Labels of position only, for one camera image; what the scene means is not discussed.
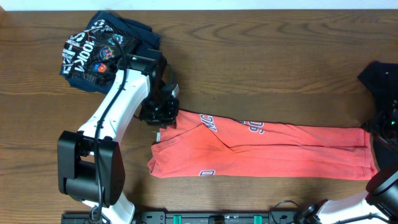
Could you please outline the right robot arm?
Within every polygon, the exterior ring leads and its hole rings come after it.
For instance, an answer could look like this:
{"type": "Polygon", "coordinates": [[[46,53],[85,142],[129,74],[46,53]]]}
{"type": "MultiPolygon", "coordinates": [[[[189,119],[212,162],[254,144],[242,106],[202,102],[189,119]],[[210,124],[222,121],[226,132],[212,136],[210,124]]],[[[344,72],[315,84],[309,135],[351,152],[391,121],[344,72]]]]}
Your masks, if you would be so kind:
{"type": "Polygon", "coordinates": [[[397,99],[380,104],[376,115],[364,124],[374,136],[379,170],[366,191],[342,200],[313,204],[296,216],[295,223],[397,223],[397,99]]]}

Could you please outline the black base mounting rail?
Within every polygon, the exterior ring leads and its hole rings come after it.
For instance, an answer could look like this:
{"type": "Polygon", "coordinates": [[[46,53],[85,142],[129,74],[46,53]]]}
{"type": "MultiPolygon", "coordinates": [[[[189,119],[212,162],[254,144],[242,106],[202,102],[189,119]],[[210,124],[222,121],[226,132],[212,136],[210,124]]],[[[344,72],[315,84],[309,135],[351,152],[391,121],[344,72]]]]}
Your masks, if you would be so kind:
{"type": "Polygon", "coordinates": [[[302,223],[298,212],[271,213],[165,213],[141,212],[128,224],[291,224],[302,223]]]}

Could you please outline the black garment at right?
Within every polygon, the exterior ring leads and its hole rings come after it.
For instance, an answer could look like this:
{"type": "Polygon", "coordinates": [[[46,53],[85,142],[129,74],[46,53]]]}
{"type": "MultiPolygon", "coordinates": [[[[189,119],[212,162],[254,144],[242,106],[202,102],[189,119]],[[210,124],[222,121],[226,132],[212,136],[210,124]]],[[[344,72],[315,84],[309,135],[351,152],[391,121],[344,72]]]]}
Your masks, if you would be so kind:
{"type": "MultiPolygon", "coordinates": [[[[376,112],[397,100],[397,64],[371,62],[359,75],[358,80],[368,89],[374,98],[376,112]]],[[[397,163],[397,146],[385,146],[380,143],[374,134],[373,148],[376,161],[380,169],[397,163]]]]}

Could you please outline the coral red t-shirt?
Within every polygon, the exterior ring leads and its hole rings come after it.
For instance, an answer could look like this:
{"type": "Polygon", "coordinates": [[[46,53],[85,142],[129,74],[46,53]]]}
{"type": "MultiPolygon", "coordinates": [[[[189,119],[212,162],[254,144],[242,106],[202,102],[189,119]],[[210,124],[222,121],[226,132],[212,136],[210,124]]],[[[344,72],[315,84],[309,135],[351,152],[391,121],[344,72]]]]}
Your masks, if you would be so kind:
{"type": "Polygon", "coordinates": [[[156,177],[212,175],[369,180],[377,168],[361,128],[236,121],[180,111],[161,129],[149,172],[156,177]]]}

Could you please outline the folded black printed t-shirt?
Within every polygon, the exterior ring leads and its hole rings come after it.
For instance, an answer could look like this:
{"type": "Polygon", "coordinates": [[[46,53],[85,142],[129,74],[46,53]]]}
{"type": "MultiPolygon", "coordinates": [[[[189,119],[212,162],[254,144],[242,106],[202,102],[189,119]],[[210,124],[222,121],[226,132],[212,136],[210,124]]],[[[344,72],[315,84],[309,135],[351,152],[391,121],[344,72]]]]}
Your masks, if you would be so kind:
{"type": "Polygon", "coordinates": [[[98,11],[85,30],[65,42],[60,75],[74,88],[107,94],[123,53],[143,55],[147,49],[159,49],[159,45],[160,35],[151,27],[98,11]]]}

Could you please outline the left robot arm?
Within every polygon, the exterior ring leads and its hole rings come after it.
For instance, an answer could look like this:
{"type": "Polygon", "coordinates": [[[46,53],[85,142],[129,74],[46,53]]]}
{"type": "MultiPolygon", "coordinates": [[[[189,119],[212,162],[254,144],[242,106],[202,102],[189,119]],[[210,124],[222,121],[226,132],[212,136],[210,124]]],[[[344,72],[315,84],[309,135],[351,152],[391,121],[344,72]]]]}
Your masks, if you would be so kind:
{"type": "Polygon", "coordinates": [[[135,115],[167,128],[178,115],[178,85],[162,79],[167,59],[158,50],[123,55],[114,83],[93,116],[57,142],[58,188],[91,208],[65,213],[62,223],[132,223],[136,208],[123,194],[126,178],[120,144],[135,115]]]}

